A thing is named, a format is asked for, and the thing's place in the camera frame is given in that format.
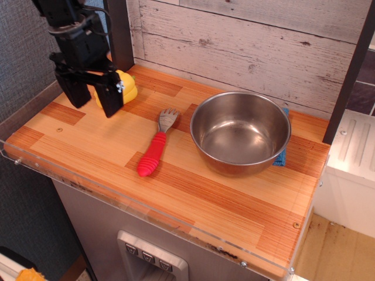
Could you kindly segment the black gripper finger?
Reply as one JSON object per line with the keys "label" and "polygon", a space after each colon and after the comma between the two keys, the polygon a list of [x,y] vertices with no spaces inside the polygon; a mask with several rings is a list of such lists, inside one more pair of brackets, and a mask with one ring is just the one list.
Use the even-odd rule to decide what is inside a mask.
{"label": "black gripper finger", "polygon": [[95,85],[98,99],[107,118],[111,118],[124,105],[122,85],[120,75],[115,71],[104,73]]}
{"label": "black gripper finger", "polygon": [[81,108],[91,100],[87,84],[81,82],[72,73],[62,73],[56,70],[55,76],[63,92],[74,107]]}

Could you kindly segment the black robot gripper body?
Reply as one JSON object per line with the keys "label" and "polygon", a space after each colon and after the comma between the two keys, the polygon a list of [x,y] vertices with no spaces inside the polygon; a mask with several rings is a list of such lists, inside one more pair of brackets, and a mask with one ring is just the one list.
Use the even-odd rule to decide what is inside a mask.
{"label": "black robot gripper body", "polygon": [[117,73],[107,59],[109,45],[99,17],[79,17],[77,22],[50,26],[60,48],[50,55],[60,84],[116,84]]}

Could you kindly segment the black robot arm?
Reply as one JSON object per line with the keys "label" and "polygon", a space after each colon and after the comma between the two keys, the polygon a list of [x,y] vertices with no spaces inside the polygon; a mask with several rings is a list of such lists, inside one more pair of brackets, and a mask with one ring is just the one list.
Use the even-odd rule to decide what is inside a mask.
{"label": "black robot arm", "polygon": [[34,1],[46,18],[48,31],[60,52],[51,53],[55,76],[63,92],[76,108],[91,99],[88,86],[96,89],[106,117],[112,117],[124,105],[123,82],[108,59],[108,31],[103,29],[98,7],[84,1]]}

